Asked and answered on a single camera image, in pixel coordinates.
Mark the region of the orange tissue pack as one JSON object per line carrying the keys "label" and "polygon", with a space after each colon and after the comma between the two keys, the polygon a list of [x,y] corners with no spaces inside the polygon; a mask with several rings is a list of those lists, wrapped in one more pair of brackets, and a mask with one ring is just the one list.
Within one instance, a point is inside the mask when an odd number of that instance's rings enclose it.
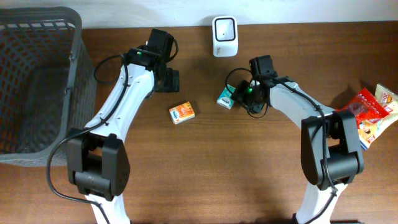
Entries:
{"label": "orange tissue pack", "polygon": [[195,112],[189,101],[169,109],[174,124],[179,124],[195,117]]}

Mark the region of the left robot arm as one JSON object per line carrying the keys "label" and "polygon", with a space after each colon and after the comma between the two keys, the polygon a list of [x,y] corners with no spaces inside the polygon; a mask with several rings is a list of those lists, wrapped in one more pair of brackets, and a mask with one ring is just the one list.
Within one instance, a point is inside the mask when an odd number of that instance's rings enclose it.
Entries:
{"label": "left robot arm", "polygon": [[154,92],[176,92],[170,47],[140,46],[120,56],[119,80],[98,113],[66,140],[68,179],[91,205],[97,223],[130,223],[123,192],[131,166],[124,146],[142,102]]}

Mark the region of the teal tissue pack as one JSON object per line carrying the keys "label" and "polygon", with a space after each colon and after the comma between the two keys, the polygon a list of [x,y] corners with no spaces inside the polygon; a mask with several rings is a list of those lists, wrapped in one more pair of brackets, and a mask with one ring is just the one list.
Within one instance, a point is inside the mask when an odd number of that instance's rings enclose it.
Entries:
{"label": "teal tissue pack", "polygon": [[234,90],[235,87],[227,84],[227,87],[224,88],[224,90],[222,91],[221,95],[219,96],[216,102],[220,106],[223,106],[230,110],[234,105],[234,100],[231,99],[232,93],[230,91],[234,92]]}

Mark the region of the yellow snack bag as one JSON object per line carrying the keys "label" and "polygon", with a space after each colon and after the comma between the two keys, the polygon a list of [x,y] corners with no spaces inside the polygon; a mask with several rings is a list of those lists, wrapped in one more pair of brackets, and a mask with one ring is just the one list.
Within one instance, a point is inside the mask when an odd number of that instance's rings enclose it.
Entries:
{"label": "yellow snack bag", "polygon": [[397,121],[397,94],[378,83],[374,97],[387,114],[383,118],[372,116],[359,123],[359,139],[363,150],[367,150],[372,142]]}

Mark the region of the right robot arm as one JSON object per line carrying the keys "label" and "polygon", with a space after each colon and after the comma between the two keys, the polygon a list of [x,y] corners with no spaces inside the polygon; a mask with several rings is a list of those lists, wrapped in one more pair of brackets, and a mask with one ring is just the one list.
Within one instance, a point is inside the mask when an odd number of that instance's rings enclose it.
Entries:
{"label": "right robot arm", "polygon": [[256,75],[241,81],[231,97],[250,115],[272,107],[299,128],[307,186],[291,222],[330,223],[339,197],[364,170],[354,114],[319,103],[289,77]]}

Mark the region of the red candy bag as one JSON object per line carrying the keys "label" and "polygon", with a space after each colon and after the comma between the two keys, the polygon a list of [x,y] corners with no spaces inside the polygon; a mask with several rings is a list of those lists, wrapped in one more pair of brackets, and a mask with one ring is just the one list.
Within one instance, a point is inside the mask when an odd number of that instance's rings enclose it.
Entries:
{"label": "red candy bag", "polygon": [[343,110],[354,114],[358,127],[363,121],[375,123],[389,115],[367,88],[363,88],[346,106],[339,109]]}

